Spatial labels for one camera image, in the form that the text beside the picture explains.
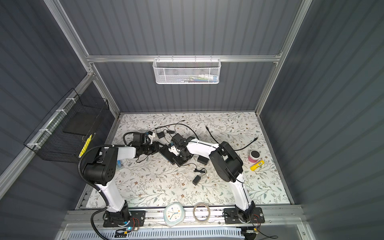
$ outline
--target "striped gray wall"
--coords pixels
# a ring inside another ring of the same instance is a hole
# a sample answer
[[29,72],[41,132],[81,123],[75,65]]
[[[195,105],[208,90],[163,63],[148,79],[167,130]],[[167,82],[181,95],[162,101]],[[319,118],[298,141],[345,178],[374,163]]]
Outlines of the striped gray wall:
[[254,110],[273,63],[222,63],[218,84],[157,84],[152,63],[96,63],[121,112]]
[[85,76],[43,1],[0,1],[0,173]]
[[91,55],[273,55],[300,0],[65,0]]
[[381,239],[384,1],[315,1],[261,113],[318,239]]
[[[0,173],[86,72],[43,1],[0,1]],[[100,97],[91,84],[84,94]],[[109,113],[99,139],[114,121]],[[0,200],[0,238],[54,239],[85,183],[75,164],[34,157]]]

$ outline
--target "alarm clock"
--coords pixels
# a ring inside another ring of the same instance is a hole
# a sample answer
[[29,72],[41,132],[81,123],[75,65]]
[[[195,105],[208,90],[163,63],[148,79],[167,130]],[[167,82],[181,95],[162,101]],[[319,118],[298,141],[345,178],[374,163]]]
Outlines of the alarm clock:
[[184,218],[185,210],[178,202],[169,204],[164,210],[164,221],[169,227],[173,227],[174,225],[182,222]]

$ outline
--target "black round object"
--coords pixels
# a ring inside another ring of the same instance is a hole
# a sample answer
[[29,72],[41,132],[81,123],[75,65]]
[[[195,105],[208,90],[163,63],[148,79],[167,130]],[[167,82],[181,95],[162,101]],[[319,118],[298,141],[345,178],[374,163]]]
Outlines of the black round object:
[[254,158],[258,158],[258,157],[260,157],[260,153],[258,151],[253,150],[253,151],[251,151],[251,156]]

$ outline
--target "yellow glue stick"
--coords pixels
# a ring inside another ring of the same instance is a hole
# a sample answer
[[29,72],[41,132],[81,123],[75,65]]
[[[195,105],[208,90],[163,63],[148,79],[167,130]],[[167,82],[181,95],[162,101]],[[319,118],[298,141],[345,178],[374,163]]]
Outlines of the yellow glue stick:
[[261,167],[261,165],[263,165],[264,163],[265,163],[264,160],[261,160],[261,161],[259,161],[258,163],[256,163],[255,165],[251,166],[250,169],[251,169],[252,171],[254,171],[254,170],[256,170],[257,168]]

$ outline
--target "floral pattern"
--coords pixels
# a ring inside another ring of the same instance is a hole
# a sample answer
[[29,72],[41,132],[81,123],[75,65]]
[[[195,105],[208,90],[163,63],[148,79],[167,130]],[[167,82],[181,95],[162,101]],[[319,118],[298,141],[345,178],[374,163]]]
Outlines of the floral pattern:
[[[175,114],[125,114],[113,139],[114,144],[123,144],[122,136],[129,131],[146,132],[153,127],[182,122],[190,126],[200,140],[214,142],[209,136],[207,125],[218,142],[227,141],[234,149],[239,149],[251,142],[256,136],[258,140],[246,149],[237,151],[244,162],[246,177],[244,185],[256,204],[289,204],[288,197],[281,182],[278,171],[266,145],[265,138],[256,115],[250,112],[241,113],[175,113]],[[193,132],[182,125],[169,126],[183,137],[194,136]],[[154,141],[166,144],[169,134]],[[265,164],[256,171],[249,168],[253,163],[248,161],[250,150],[260,152]],[[143,162],[137,159],[122,160],[122,169],[116,172],[115,182],[120,194],[127,200],[129,207],[167,206],[172,202],[180,202],[184,206],[193,206],[198,202],[209,205],[233,205],[234,197],[229,183],[223,181],[211,163],[206,166],[197,162],[194,156],[188,163],[195,163],[198,169],[206,168],[206,175],[195,186],[192,180],[198,174],[193,172],[193,164],[178,167],[172,165],[159,153],[150,155]],[[101,196],[93,190],[87,207],[103,207]]]

